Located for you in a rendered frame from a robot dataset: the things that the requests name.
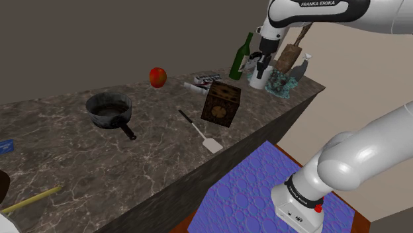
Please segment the purple patterned robot stand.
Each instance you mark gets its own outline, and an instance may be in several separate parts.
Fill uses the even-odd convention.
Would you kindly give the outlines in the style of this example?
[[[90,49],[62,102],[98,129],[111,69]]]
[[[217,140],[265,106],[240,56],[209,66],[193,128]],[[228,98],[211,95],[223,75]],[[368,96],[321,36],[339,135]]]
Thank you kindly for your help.
[[[275,214],[271,188],[300,165],[265,142],[216,182],[200,207],[169,233],[296,233]]]

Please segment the white round thing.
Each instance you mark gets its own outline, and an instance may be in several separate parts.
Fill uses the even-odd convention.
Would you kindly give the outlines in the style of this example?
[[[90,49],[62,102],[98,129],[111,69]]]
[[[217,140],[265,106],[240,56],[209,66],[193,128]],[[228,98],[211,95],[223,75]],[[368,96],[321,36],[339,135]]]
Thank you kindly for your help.
[[[20,233],[14,223],[0,213],[0,233]]]

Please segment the red apple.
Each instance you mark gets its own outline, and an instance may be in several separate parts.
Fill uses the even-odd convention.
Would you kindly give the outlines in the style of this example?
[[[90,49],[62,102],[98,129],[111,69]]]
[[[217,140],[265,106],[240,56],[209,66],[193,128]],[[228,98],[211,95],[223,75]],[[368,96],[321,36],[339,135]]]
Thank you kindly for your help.
[[[153,68],[150,71],[150,84],[154,88],[163,87],[167,80],[167,74],[162,68]]]

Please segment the dark brown patterned cube box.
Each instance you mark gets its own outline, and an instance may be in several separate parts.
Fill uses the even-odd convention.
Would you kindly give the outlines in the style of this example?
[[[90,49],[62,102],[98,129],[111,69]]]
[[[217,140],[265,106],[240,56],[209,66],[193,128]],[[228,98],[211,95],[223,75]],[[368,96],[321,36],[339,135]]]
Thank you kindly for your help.
[[[241,89],[213,81],[206,96],[201,119],[230,127],[240,106]]]

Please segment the white cup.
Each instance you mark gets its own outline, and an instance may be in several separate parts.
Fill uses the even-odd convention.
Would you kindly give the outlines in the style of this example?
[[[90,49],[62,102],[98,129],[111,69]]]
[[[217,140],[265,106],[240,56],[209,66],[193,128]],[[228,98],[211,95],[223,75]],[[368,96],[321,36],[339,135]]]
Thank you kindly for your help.
[[[250,64],[254,65],[254,71],[252,76],[250,77],[250,86],[255,89],[263,89],[271,76],[273,71],[273,66],[268,66],[262,73],[261,79],[257,78],[258,70],[257,70],[257,62],[262,57],[261,52],[254,52],[250,55]]]

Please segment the yellow pencil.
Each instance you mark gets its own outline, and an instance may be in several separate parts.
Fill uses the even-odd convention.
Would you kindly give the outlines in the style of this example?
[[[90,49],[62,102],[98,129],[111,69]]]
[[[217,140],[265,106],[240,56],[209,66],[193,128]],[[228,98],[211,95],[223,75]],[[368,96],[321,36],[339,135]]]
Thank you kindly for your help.
[[[39,201],[40,199],[43,199],[43,198],[45,198],[45,197],[48,197],[48,196],[50,196],[51,194],[54,194],[54,193],[60,191],[61,189],[62,189],[62,186],[54,187],[54,188],[52,188],[52,189],[49,189],[49,190],[44,191],[44,192],[42,192],[42,193],[39,193],[39,194],[37,194],[37,195],[35,195],[35,196],[33,196],[33,197],[30,197],[30,198],[28,198],[28,199],[25,199],[25,200],[23,200],[23,201],[21,201],[21,202],[19,202],[19,203],[17,203],[17,204],[14,204],[14,205],[12,205],[12,206],[10,206],[10,207],[7,207],[7,208],[3,209],[1,212],[4,213],[4,214],[9,213],[9,212],[13,212],[14,210],[17,210],[17,209],[19,209],[19,208],[25,207],[25,206],[33,203],[33,202],[36,202],[36,201]]]

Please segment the black round thing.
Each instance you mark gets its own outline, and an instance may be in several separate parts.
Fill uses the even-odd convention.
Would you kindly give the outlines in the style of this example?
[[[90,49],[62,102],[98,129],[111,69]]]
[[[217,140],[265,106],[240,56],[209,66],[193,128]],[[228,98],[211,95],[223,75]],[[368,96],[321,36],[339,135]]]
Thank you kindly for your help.
[[[0,204],[3,202],[10,187],[11,179],[7,173],[0,170]]]

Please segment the green wine bottle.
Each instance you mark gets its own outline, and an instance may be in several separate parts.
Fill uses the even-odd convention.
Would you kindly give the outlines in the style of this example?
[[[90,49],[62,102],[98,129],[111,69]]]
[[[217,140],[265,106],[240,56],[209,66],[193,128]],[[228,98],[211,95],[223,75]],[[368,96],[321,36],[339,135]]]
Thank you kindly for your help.
[[[236,53],[236,57],[234,58],[234,62],[232,64],[229,78],[233,80],[239,80],[244,68],[246,66],[247,61],[250,58],[250,42],[252,40],[253,33],[249,32],[244,44],[238,49]]]

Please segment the blue card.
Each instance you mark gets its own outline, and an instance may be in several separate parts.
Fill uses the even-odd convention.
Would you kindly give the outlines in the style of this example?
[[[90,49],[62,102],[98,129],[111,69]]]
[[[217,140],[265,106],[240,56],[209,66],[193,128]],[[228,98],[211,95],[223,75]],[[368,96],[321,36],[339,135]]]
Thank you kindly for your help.
[[[0,141],[0,154],[6,154],[14,150],[14,140]]]

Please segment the teal crumpled cloth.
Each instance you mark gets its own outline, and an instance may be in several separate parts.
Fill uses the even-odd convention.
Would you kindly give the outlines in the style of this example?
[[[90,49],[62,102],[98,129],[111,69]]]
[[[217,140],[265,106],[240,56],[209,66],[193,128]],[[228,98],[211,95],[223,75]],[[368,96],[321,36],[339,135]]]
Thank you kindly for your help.
[[[252,74],[247,76],[249,84],[251,76]],[[293,77],[289,77],[273,68],[271,76],[263,89],[276,97],[289,99],[290,90],[295,88],[297,85],[298,82],[296,82]]]

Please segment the brown wooden brush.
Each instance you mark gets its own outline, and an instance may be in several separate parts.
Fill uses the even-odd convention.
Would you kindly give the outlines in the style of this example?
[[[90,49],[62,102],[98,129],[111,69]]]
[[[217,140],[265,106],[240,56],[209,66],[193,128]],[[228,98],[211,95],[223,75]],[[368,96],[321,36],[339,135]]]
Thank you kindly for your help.
[[[301,40],[305,37],[306,33],[309,31],[312,23],[304,26],[298,35],[297,39],[293,44],[287,44],[282,51],[277,63],[275,64],[275,69],[283,74],[286,74],[294,65],[298,56],[302,52],[302,48],[299,46]]]

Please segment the white flat pack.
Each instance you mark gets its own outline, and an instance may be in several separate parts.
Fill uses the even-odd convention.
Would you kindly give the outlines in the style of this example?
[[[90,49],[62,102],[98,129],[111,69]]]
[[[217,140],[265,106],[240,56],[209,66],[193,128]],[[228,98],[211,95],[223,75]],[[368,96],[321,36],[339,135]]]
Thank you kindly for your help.
[[[193,79],[193,81],[197,84],[212,83],[215,80],[221,80],[221,75],[218,73],[210,74],[210,75],[198,75],[198,76],[195,76]]]

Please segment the grey fish figure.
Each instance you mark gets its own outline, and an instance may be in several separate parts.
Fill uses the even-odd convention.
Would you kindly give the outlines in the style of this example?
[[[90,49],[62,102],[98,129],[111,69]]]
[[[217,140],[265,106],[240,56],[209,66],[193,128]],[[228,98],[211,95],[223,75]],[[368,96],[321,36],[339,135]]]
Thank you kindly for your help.
[[[299,66],[295,66],[290,71],[289,77],[293,77],[296,80],[296,82],[299,82],[307,70],[308,62],[309,62],[309,59],[311,59],[311,57],[312,55],[305,53],[303,56],[302,64]]]

